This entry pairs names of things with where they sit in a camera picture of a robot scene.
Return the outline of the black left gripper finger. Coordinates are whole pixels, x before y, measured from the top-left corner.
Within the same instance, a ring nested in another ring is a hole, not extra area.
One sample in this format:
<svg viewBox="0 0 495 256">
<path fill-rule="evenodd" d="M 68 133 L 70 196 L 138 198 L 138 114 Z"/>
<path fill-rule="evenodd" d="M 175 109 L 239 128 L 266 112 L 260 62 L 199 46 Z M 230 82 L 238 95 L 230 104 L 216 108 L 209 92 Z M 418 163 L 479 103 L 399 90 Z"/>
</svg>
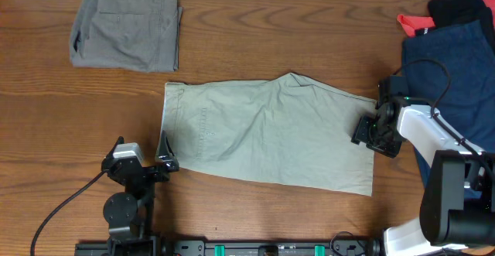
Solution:
<svg viewBox="0 0 495 256">
<path fill-rule="evenodd" d="M 161 131 L 159 145 L 155 154 L 155 160 L 166 167 L 167 172 L 178 172 L 179 162 L 173 153 L 167 134 Z"/>
<path fill-rule="evenodd" d="M 111 151 L 113 152 L 120 144 L 123 144 L 124 142 L 124 138 L 122 136 L 119 136 Z"/>
</svg>

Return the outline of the light khaki shorts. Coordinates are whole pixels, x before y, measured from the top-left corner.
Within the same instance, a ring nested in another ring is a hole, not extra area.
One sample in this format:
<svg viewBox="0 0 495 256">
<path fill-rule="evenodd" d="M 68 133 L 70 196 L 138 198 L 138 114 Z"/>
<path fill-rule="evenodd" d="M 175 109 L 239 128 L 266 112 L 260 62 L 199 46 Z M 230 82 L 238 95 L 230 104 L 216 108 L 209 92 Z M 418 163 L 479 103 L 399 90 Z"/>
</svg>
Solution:
<svg viewBox="0 0 495 256">
<path fill-rule="evenodd" d="M 168 83 L 162 129 L 184 169 L 370 196 L 374 154 L 351 138 L 374 105 L 296 73 Z"/>
</svg>

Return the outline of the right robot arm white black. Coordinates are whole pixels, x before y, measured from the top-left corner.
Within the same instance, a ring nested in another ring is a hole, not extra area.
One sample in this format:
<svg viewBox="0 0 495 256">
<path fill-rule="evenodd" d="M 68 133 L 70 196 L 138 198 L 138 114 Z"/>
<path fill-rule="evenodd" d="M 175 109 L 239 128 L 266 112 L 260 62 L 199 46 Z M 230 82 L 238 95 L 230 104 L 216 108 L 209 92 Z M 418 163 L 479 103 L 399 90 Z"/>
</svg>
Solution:
<svg viewBox="0 0 495 256">
<path fill-rule="evenodd" d="M 430 169 L 419 216 L 384 231 L 369 255 L 461 255 L 494 244 L 494 155 L 466 140 L 435 104 L 408 92 L 405 77 L 378 84 L 377 113 L 351 138 L 394 158 L 410 142 Z"/>
</svg>

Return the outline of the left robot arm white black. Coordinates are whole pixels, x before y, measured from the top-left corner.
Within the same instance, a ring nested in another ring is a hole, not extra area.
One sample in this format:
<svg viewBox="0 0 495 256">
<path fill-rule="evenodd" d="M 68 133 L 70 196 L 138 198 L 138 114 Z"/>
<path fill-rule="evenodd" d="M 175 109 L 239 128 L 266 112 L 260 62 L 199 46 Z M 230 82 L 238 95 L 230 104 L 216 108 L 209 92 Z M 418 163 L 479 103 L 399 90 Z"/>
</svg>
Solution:
<svg viewBox="0 0 495 256">
<path fill-rule="evenodd" d="M 136 143 L 119 137 L 101 163 L 108 178 L 125 190 L 105 202 L 103 215 L 108 223 L 110 255 L 160 255 L 162 241 L 152 232 L 155 184 L 169 181 L 179 171 L 165 131 L 161 132 L 154 166 L 142 165 L 143 154 Z"/>
</svg>

